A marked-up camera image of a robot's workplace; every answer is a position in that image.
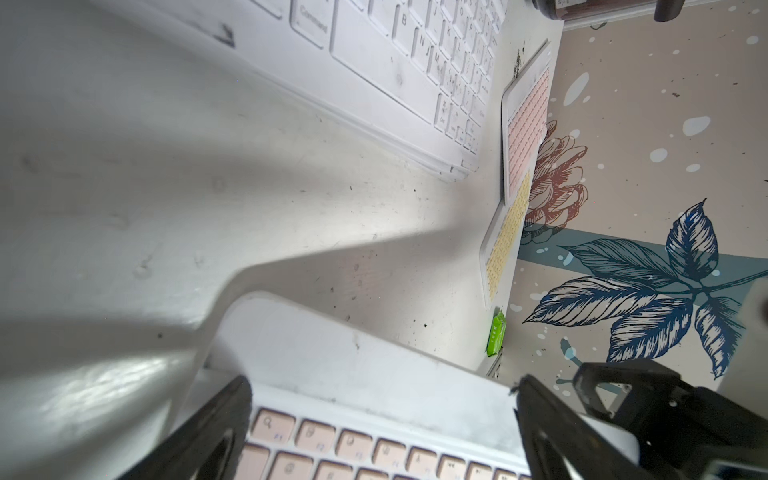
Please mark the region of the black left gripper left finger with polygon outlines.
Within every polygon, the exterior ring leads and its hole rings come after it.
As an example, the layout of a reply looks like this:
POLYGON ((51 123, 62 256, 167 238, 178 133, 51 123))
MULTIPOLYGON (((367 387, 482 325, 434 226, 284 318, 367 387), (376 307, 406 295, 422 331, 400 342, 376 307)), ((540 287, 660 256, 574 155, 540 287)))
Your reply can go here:
POLYGON ((238 375, 120 478, 233 479, 251 412, 251 385, 238 375))

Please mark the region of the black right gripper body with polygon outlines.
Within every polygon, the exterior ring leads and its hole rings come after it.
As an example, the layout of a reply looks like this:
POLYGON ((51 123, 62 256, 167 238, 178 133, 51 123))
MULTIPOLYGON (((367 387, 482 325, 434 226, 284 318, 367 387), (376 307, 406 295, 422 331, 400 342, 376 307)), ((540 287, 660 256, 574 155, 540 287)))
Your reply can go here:
POLYGON ((716 392, 635 387, 629 430, 657 479, 765 479, 767 420, 716 392))

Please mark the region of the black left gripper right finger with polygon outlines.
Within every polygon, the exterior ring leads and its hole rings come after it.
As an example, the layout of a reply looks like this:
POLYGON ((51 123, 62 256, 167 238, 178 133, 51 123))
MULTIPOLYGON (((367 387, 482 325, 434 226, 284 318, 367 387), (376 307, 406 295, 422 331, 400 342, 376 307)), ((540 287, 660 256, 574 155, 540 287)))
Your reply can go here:
POLYGON ((650 479, 636 437, 578 414, 532 375, 517 385, 517 420, 533 479, 650 479))

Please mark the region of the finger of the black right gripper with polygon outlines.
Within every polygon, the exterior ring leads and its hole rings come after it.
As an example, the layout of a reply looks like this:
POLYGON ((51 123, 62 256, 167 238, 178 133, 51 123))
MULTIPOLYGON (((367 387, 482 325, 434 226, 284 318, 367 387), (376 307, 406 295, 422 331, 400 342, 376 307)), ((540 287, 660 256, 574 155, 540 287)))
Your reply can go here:
POLYGON ((643 443, 674 444, 684 440, 684 424, 670 405, 681 381, 676 371, 653 360, 638 359, 584 363, 573 378, 573 387, 590 416, 629 431, 643 443), (613 409, 598 395, 602 384, 622 390, 613 409))

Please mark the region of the pink keyboard front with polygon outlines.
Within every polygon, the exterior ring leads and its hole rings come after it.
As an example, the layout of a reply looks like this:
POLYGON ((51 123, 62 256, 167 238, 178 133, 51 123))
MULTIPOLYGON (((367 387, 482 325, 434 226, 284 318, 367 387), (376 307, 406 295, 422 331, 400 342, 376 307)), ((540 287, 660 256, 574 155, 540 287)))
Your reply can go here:
POLYGON ((224 312, 177 415, 251 388, 239 479, 527 479, 511 390, 267 292, 224 312))

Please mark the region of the white keyboard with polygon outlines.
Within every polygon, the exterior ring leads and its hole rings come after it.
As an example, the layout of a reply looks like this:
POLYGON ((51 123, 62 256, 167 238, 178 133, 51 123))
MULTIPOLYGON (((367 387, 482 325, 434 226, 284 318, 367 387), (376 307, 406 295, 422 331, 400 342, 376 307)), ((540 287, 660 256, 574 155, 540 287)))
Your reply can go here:
POLYGON ((479 168, 499 1, 150 1, 438 175, 479 168))

